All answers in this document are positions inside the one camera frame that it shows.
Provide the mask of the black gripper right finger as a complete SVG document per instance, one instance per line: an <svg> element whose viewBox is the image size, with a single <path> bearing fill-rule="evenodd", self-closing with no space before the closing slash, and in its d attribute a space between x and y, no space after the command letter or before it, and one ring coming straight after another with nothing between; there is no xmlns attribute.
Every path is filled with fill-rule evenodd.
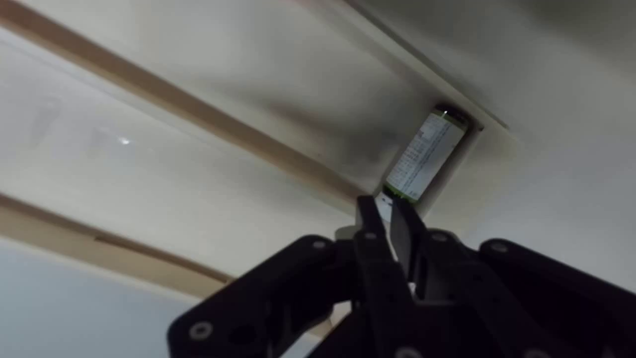
<svg viewBox="0 0 636 358"><path fill-rule="evenodd" d="M475 248L398 198L390 220L429 358L636 358L630 290L507 238Z"/></svg>

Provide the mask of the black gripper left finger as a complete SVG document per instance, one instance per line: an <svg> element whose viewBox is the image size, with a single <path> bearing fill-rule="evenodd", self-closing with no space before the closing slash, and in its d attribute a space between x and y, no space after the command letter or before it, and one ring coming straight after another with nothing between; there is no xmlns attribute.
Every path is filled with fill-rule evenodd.
<svg viewBox="0 0 636 358"><path fill-rule="evenodd" d="M338 302L354 310L314 358L394 358L410 343L412 298L374 196L356 198L348 238L300 236L173 320L169 355L278 358Z"/></svg>

